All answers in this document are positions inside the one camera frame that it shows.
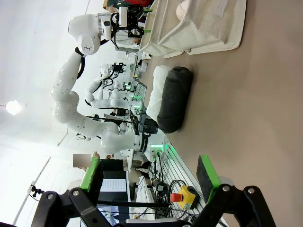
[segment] laundry basket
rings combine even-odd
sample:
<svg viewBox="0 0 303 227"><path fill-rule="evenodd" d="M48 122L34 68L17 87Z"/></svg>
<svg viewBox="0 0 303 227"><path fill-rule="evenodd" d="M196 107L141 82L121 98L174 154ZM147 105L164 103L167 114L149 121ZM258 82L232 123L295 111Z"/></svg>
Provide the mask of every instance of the laundry basket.
<svg viewBox="0 0 303 227"><path fill-rule="evenodd" d="M165 8L158 45L189 54L231 50L241 42L246 0L189 0L180 22L176 9L183 0L160 0Z"/></svg>
<svg viewBox="0 0 303 227"><path fill-rule="evenodd" d="M160 0L161 5L166 5L167 0ZM170 57L182 54L183 51L176 51L163 45L158 45L158 35L163 20L165 7L158 7L159 0L155 0L152 4L151 13L147 14L146 23L144 26L145 30L151 30L150 33L145 33L141 39L140 51L151 54L153 56L165 56Z"/></svg>

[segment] black cable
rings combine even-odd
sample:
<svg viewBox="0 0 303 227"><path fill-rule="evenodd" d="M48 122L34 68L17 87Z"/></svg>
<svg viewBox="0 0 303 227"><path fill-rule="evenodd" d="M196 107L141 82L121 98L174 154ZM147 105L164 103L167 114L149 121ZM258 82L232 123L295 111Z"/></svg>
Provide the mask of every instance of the black cable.
<svg viewBox="0 0 303 227"><path fill-rule="evenodd" d="M147 214L146 211L148 211L148 210L150 210L150 209L151 209L151 208L146 208L145 211L144 211L141 215L139 215L136 219L138 219L139 217L141 217L143 214Z"/></svg>
<svg viewBox="0 0 303 227"><path fill-rule="evenodd" d="M151 172L152 175L155 175L155 173L154 173L154 172L152 171L152 169L151 169L151 166L152 166L152 165L150 165L150 166L148 167L148 170Z"/></svg>
<svg viewBox="0 0 303 227"><path fill-rule="evenodd" d="M113 83L114 83L114 81L113 81L113 79L111 79L111 78L108 78L108 80L110 80L112 83L111 84L107 84L106 86L104 86L103 87L103 89L105 89L106 87L108 87L108 86L111 86L111 85L113 85Z"/></svg>
<svg viewBox="0 0 303 227"><path fill-rule="evenodd" d="M77 79L79 79L82 76L82 73L84 72L84 68L85 68L85 58L81 57L81 68L80 71L78 72Z"/></svg>
<svg viewBox="0 0 303 227"><path fill-rule="evenodd" d="M183 183L183 185L186 185L186 183L182 180L173 180L171 183L170 183L170 186L169 186L169 195L172 193L172 189L173 187L175 186L176 183Z"/></svg>
<svg viewBox="0 0 303 227"><path fill-rule="evenodd" d="M178 219L181 219L185 214L186 214L186 212L183 211L183 214Z"/></svg>
<svg viewBox="0 0 303 227"><path fill-rule="evenodd" d="M91 106L91 104L88 101L86 101L86 99L84 99L84 100L87 105Z"/></svg>
<svg viewBox="0 0 303 227"><path fill-rule="evenodd" d="M113 79L116 79L118 76L119 76L119 72L117 71L117 75L116 75L115 77L111 78L111 79L112 79L112 80L113 80Z"/></svg>
<svg viewBox="0 0 303 227"><path fill-rule="evenodd" d="M187 220L189 220L190 218L192 219L192 218L196 218L196 216L198 216L198 215L200 215L200 214L191 214L191 215L188 215L187 217L185 217L183 220L184 221L187 221Z"/></svg>
<svg viewBox="0 0 303 227"><path fill-rule="evenodd" d="M170 209L173 211L180 211L180 212L184 212L185 214L191 215L191 213L188 213L186 210L179 210L179 209L173 209L173 208L170 208Z"/></svg>
<svg viewBox="0 0 303 227"><path fill-rule="evenodd" d="M105 213L114 213L114 214L140 214L140 216L138 216L137 217L137 219L139 218L139 217L141 217L143 214L155 214L155 213L146 213L146 211L144 211L143 213L140 213L140 212L138 212L138 213L126 213L126 212L113 212L113 211L104 211Z"/></svg>
<svg viewBox="0 0 303 227"><path fill-rule="evenodd" d="M100 41L100 46L102 46L103 44L106 44L109 40L103 39Z"/></svg>
<svg viewBox="0 0 303 227"><path fill-rule="evenodd" d="M160 162L160 170L161 170L161 174L162 174L162 181L164 180L164 177L163 177L163 169L162 169L162 164L161 164L161 158L159 156L159 162Z"/></svg>
<svg viewBox="0 0 303 227"><path fill-rule="evenodd" d="M139 88L139 91L138 91L138 93L137 93L137 96L139 95L139 93L140 93L142 87L143 87L143 86L141 86L141 87ZM136 87L136 90L134 91L134 96L133 96L132 101L134 100L134 98L135 98L135 96L136 96L135 94L136 94L137 88L138 88L138 85L137 85L137 87Z"/></svg>
<svg viewBox="0 0 303 227"><path fill-rule="evenodd" d="M34 200L36 200L31 194L29 196L32 197ZM40 202L39 200L36 200L36 201Z"/></svg>
<svg viewBox="0 0 303 227"><path fill-rule="evenodd" d="M99 119L99 120L112 120L110 118L103 118L103 117L94 117L94 116L86 116L88 118L91 118L91 119ZM126 120L118 120L118 119L115 119L115 121L120 121L121 123L131 123L129 121L126 121Z"/></svg>
<svg viewBox="0 0 303 227"><path fill-rule="evenodd" d="M101 87L101 85L102 85L102 81L100 81L99 86L95 89L95 91L93 93L95 93Z"/></svg>
<svg viewBox="0 0 303 227"><path fill-rule="evenodd" d="M153 171L155 173L154 178L157 179L157 163L153 162L153 166L154 166Z"/></svg>
<svg viewBox="0 0 303 227"><path fill-rule="evenodd" d="M139 182L137 188L139 187L139 185L142 183L142 181L144 180L144 177L142 177L141 181Z"/></svg>
<svg viewBox="0 0 303 227"><path fill-rule="evenodd" d="M103 201L98 200L98 204L111 205L116 207L169 207L170 203L159 202L126 202L126 201Z"/></svg>
<svg viewBox="0 0 303 227"><path fill-rule="evenodd" d="M141 111L141 112L142 112L142 113L138 113L137 115L143 115L143 114L146 114L146 115L147 115L147 113L144 112L143 110L137 110L137 111Z"/></svg>
<svg viewBox="0 0 303 227"><path fill-rule="evenodd" d="M218 223L223 227L227 227L227 225L225 225L221 220Z"/></svg>

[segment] person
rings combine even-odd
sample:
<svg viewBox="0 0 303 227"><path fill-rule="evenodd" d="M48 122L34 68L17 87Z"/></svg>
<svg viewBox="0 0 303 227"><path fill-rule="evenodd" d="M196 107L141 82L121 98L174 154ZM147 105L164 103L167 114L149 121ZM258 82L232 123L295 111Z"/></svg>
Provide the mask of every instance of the person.
<svg viewBox="0 0 303 227"><path fill-rule="evenodd" d="M141 4L147 7L153 3L154 0L105 0L103 8L111 13L117 13L120 7L127 7L129 5Z"/></svg>
<svg viewBox="0 0 303 227"><path fill-rule="evenodd" d="M100 155L95 151L93 157L100 158ZM113 159L114 157L114 155L107 155L105 159L100 159L103 171L128 171L127 160ZM141 161L133 161L133 163L134 167L141 165ZM128 173L128 180L130 183L136 183L139 181L140 176L140 171L132 169Z"/></svg>
<svg viewBox="0 0 303 227"><path fill-rule="evenodd" d="M117 109L114 109L109 115L111 115L111 116L125 116L125 114L126 114L125 109L117 108ZM120 126L121 123L122 123L120 120L115 120L115 119L104 120L104 122L113 122L118 126Z"/></svg>
<svg viewBox="0 0 303 227"><path fill-rule="evenodd" d="M127 7L129 5L141 4L143 7L147 7L153 3L153 0L105 0L103 8L111 13L119 12L120 7ZM139 33L136 30L132 30L134 35ZM116 43L122 45L139 45L141 38L128 37L128 31L121 30L116 34Z"/></svg>
<svg viewBox="0 0 303 227"><path fill-rule="evenodd" d="M133 30L133 34L138 35L138 32ZM141 42L141 38L133 38L128 37L128 31L126 30L120 30L116 33L116 43L122 44L122 45L138 45Z"/></svg>

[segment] white robot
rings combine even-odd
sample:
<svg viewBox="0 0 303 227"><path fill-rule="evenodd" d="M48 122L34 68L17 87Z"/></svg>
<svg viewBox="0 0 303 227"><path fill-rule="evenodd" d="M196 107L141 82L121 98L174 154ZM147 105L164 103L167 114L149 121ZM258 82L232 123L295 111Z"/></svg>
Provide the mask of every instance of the white robot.
<svg viewBox="0 0 303 227"><path fill-rule="evenodd" d="M131 31L135 27L132 21L134 13L122 7L119 14L88 14L73 18L69 24L69 34L76 41L78 48L57 74L50 96L53 100L53 117L86 138L99 136L101 152L114 154L124 149L137 149L144 152L151 161L157 149L164 146L163 134L129 131L119 135L119 128L115 123L97 122L80 114L77 111L79 96L72 91L77 78L84 70L84 58L96 53L100 45L111 40L118 30ZM101 41L101 36L104 36L105 41Z"/></svg>
<svg viewBox="0 0 303 227"><path fill-rule="evenodd" d="M89 87L85 90L85 101L87 105L92 108L104 109L104 108L122 108L128 110L141 109L143 103L141 101L132 101L130 92L127 90L121 90L122 86L118 81L114 82L114 79L118 77L119 73L124 72L124 64L102 64L101 75L96 78ZM109 99L103 99L103 90L113 89L112 95ZM97 98L93 93L98 91Z"/></svg>

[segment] beige floor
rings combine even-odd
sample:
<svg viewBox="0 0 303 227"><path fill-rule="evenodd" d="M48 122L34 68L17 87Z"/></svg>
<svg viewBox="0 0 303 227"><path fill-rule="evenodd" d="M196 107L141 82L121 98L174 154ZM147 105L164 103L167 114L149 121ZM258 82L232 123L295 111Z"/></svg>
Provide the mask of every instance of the beige floor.
<svg viewBox="0 0 303 227"><path fill-rule="evenodd" d="M149 97L157 65L195 73L184 126L168 138L194 173L208 154L239 189L259 186L277 226L302 226L302 10L302 0L248 0L238 49L153 57L141 79Z"/></svg>

